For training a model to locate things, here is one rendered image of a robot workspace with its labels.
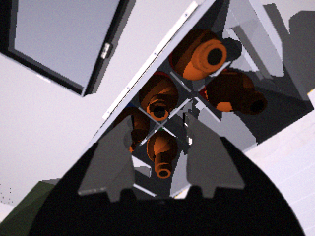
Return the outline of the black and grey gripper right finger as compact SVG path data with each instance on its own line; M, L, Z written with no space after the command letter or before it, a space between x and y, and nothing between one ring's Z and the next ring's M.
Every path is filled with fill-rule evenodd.
M306 236L284 195L248 156L188 112L186 178L203 196L229 203L261 223L274 236Z

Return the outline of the black plastic bottle crate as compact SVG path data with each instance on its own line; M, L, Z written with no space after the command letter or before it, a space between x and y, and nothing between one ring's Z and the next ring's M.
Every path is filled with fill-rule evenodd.
M150 70L142 75L142 80L138 80L124 100L120 101L106 119L108 122L105 120L79 156L113 129L115 118L131 102L151 118L148 135L131 152L132 158L150 168L150 177L135 169L133 186L159 199L172 198L191 186L186 178L190 145L186 141L187 129L183 127L183 112L190 113L245 153L315 109L260 0L204 0L197 9L154 60L154 64L150 65ZM239 25L273 79L263 77L233 31L232 28ZM199 81L181 77L171 68L168 60L168 55L178 43L189 30L194 29L211 30L226 49L224 63ZM239 111L222 112L198 94L223 69L242 72L252 80L255 91L262 93L268 101L263 112L257 115L245 115ZM167 73L179 94L176 107L162 121L153 119L139 102L139 90L155 71ZM147 154L147 139L160 127L175 137L178 145L178 153L171 161L171 174L164 179L157 176L155 163Z

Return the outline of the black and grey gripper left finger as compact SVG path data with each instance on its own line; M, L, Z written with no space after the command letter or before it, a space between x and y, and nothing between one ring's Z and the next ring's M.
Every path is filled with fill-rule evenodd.
M128 115L89 147L49 193L28 236L61 236L86 213L119 201L120 192L135 184L132 154L128 151L133 129L134 115Z

